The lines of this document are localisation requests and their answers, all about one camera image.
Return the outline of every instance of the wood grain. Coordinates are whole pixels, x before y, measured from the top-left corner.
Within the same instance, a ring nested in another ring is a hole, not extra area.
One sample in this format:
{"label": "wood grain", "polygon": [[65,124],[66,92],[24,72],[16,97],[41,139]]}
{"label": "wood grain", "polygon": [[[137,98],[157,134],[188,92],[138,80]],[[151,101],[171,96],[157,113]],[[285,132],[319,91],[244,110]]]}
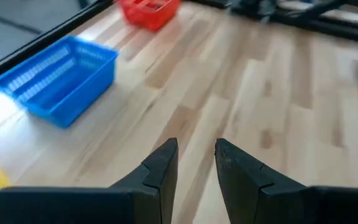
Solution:
{"label": "wood grain", "polygon": [[12,184],[106,187],[177,137],[177,224],[229,223],[216,138],[302,184],[358,187],[358,43],[189,2],[156,33],[112,6],[71,34],[120,50],[116,80],[68,129],[0,94]]}

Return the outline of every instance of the red basket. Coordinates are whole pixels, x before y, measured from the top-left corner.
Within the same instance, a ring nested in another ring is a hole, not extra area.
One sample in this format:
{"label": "red basket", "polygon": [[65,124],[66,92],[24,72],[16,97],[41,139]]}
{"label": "red basket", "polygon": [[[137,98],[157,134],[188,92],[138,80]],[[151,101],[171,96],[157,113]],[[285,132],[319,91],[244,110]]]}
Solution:
{"label": "red basket", "polygon": [[181,0],[121,0],[120,2],[128,22],[157,31],[175,15]]}

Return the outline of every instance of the blue plastic basket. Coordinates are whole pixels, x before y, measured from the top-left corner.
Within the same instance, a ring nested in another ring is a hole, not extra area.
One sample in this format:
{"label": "blue plastic basket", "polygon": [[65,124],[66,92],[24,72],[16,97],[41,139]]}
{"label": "blue plastic basket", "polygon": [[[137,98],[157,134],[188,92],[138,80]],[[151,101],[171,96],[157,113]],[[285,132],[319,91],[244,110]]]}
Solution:
{"label": "blue plastic basket", "polygon": [[0,76],[0,91],[68,127],[114,80],[118,53],[66,36]]}

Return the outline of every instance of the red plastic basket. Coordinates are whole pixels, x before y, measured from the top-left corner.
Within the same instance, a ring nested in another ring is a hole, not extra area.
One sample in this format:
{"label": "red plastic basket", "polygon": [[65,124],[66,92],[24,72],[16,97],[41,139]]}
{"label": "red plastic basket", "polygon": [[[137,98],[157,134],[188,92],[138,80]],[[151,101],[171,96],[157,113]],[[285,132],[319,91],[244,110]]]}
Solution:
{"label": "red plastic basket", "polygon": [[120,0],[120,2],[128,22],[157,31],[176,14],[181,0]]}

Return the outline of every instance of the wooden floor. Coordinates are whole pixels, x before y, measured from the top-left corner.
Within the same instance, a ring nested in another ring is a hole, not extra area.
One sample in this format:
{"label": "wooden floor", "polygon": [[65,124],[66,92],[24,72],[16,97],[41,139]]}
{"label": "wooden floor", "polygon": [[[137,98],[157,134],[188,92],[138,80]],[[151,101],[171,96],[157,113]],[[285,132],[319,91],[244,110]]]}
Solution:
{"label": "wooden floor", "polygon": [[120,51],[115,84],[67,130],[0,95],[13,184],[106,187],[177,137],[173,222],[229,223],[224,137],[303,184],[358,187],[358,43],[190,3],[156,34],[114,6],[72,34]]}

